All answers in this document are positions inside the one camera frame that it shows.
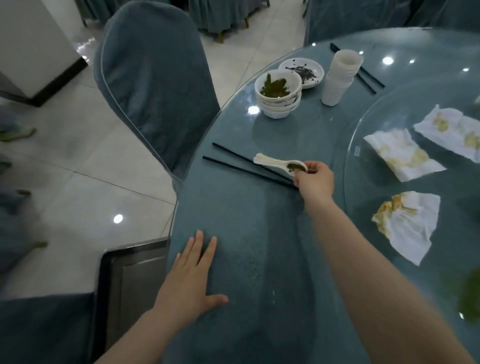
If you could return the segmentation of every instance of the crumpled tissue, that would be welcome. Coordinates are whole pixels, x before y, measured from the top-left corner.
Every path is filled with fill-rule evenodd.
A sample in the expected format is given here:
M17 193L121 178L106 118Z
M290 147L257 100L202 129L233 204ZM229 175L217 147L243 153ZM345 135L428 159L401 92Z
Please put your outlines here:
M409 191L384 202L372 221L396 251L419 266L432 245L439 210L440 196Z
M430 159L427 152L420 149L407 129L378 131L367 135L364 139L388 164L401 182L446 169L436 160Z
M436 105L413 128L443 148L480 163L480 121L456 109L441 109Z

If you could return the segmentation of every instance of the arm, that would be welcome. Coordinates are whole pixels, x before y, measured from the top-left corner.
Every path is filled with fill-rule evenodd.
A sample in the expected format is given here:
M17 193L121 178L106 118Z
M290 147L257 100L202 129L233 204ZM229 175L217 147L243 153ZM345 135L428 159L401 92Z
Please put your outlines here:
M165 278L154 307L144 313L96 364L153 364L179 330L205 311L228 302L222 294L205 295L216 237L200 259L203 240L201 231L188 240Z
M357 333L373 363L475 363L415 286L371 245L332 199L334 179L296 173L317 238Z

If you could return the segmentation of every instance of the ceramic spoon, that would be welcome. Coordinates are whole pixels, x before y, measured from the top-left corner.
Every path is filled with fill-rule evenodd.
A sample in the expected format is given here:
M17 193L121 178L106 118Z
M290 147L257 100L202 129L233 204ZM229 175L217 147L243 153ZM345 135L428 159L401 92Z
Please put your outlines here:
M262 153L258 153L253 158L253 162L262 166L280 168L292 177L295 176L294 170L296 169L304 170L305 172L309 171L305 163L300 162L299 160L280 160L267 157L265 154Z

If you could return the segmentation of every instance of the round table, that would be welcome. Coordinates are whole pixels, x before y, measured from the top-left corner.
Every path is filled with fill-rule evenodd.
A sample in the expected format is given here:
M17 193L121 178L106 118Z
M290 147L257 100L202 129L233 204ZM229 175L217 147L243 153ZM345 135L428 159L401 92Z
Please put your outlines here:
M338 105L326 107L320 102L320 85L304 90L300 106L288 117L273 120L249 109L256 105L254 76L224 106L199 145L179 195L169 263L196 229L207 239L216 235L219 244L207 289L226 294L230 302L183 330L165 356L167 363L369 362L315 243L298 191L203 160L210 156L258 171L212 142L250 158L261 152L327 163L335 173L339 206L437 306L480 361L480 325L459 312L465 290L470 289L469 297L480 295L480 286L474 284L480 267L480 195L474 189L479 165L415 136L447 171L400 183L363 141L366 133L394 127L407 127L413 135L412 125L435 103L480 119L480 109L472 106L480 95L480 36L396 28L333 42L341 49L363 51L363 66L386 88L369 82L378 91L374 96L355 79ZM329 43L296 50L265 70L288 58L305 57L327 71L333 57ZM371 222L383 201L403 191L442 199L432 246L419 267L398 254Z

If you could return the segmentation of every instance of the chair back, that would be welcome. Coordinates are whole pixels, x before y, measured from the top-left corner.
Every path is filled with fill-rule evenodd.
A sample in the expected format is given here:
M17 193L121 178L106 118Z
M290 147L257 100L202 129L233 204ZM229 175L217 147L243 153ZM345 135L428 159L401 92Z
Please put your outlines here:
M94 77L113 111L172 176L178 193L220 111L195 24L168 4L127 3L107 24Z

